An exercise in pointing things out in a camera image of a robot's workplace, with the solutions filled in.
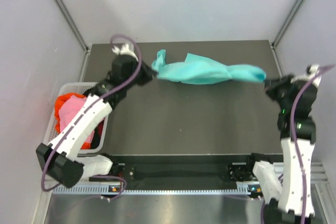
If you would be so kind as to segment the teal t shirt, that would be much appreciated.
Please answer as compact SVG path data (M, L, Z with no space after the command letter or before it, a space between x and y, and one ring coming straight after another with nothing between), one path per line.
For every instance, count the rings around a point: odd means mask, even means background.
M157 52L152 69L157 78L183 84L205 85L234 80L243 82L264 82L266 72L253 65L225 65L211 58L188 53L184 61L167 64L166 51Z

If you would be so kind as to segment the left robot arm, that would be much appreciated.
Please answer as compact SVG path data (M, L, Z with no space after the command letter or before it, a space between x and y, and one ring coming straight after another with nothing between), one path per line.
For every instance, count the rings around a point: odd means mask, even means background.
M70 123L48 145L41 143L36 154L43 175L71 188L81 179L103 176L114 180L119 168L108 155L79 157L85 140L123 100L134 85L143 86L157 75L140 57L119 54L107 77L98 82Z

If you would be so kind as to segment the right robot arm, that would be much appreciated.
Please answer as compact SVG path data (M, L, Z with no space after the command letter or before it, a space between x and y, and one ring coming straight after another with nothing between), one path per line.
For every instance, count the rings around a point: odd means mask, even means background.
M283 153L282 175L264 154L245 166L245 174L258 180L264 202L261 223L312 223L315 209L311 196L311 162L316 143L316 124L310 112L321 77L306 73L265 81L265 93L280 106L278 129Z

